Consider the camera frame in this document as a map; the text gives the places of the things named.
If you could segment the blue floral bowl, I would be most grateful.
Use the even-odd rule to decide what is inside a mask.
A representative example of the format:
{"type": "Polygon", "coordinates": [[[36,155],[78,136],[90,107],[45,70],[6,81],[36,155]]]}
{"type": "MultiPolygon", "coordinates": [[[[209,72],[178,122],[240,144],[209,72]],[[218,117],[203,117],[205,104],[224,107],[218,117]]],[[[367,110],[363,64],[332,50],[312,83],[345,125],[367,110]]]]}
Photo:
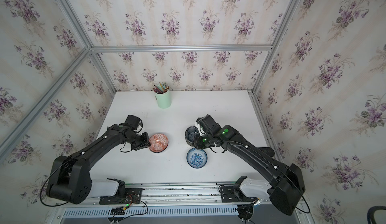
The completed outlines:
{"type": "Polygon", "coordinates": [[[207,164],[208,155],[204,150],[192,148],[187,153],[187,163],[195,169],[200,169],[207,164]]]}

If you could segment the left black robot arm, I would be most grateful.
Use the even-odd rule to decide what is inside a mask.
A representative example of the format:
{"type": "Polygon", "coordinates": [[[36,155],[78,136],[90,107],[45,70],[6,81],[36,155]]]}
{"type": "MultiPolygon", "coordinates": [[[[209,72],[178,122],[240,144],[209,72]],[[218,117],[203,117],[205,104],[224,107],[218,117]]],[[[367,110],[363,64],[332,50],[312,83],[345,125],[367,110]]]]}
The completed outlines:
{"type": "Polygon", "coordinates": [[[129,115],[125,122],[108,127],[101,137],[82,150],[70,156],[57,157],[44,183],[46,196],[72,204],[80,204],[94,197],[123,198],[124,182],[116,179],[93,181],[90,170],[105,154],[120,144],[130,144],[133,151],[148,148],[149,136],[146,132],[141,133],[142,128],[142,120],[129,115]]]}

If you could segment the orange diamond pattern bowl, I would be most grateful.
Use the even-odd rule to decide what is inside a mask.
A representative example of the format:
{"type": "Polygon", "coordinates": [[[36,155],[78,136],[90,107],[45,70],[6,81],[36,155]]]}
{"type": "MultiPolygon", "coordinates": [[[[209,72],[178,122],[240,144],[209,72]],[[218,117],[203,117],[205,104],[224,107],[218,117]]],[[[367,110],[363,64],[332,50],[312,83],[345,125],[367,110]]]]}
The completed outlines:
{"type": "Polygon", "coordinates": [[[157,133],[149,138],[149,150],[154,153],[161,153],[168,147],[168,138],[165,134],[157,133]]]}

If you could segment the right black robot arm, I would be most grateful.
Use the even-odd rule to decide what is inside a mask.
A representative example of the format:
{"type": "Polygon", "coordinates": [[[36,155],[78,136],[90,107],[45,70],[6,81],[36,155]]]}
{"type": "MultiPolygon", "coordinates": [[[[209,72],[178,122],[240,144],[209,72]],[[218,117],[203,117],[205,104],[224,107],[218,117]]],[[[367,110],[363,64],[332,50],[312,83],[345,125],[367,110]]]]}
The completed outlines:
{"type": "Polygon", "coordinates": [[[196,149],[221,147],[249,164],[268,183],[268,187],[258,190],[260,186],[256,180],[241,177],[235,189],[245,197],[268,199],[285,215],[294,212],[306,191],[300,167],[274,159],[275,152],[271,147],[254,146],[234,127],[221,127],[209,114],[199,117],[195,126],[199,132],[193,141],[196,149]]]}

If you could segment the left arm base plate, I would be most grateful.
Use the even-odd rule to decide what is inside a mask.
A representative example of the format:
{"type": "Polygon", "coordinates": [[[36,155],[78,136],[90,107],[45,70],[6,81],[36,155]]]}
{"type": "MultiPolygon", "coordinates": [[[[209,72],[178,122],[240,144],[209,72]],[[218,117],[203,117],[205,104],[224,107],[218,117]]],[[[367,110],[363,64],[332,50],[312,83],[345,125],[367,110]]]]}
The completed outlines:
{"type": "Polygon", "coordinates": [[[122,197],[119,195],[101,197],[99,205],[139,204],[142,192],[142,188],[127,188],[122,197]]]}

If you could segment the dark navy patterned bowl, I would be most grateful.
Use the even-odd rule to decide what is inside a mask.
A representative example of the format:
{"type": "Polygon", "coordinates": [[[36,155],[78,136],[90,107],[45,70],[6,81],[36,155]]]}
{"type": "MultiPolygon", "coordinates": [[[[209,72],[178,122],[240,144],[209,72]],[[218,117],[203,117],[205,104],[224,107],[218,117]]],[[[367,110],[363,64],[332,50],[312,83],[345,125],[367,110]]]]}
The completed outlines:
{"type": "Polygon", "coordinates": [[[196,135],[199,135],[198,129],[195,126],[188,127],[185,131],[186,143],[193,147],[194,146],[193,143],[196,135]]]}

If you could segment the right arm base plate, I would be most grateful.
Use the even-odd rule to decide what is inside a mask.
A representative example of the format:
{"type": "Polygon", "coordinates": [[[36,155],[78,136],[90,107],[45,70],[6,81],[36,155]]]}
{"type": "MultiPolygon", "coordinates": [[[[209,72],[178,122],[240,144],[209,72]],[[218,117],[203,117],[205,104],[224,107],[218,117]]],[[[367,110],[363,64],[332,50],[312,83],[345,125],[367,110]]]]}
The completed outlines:
{"type": "Polygon", "coordinates": [[[220,185],[218,191],[221,196],[222,203],[231,203],[231,202],[254,202],[258,200],[256,197],[247,197],[240,190],[234,188],[233,186],[220,185]]]}

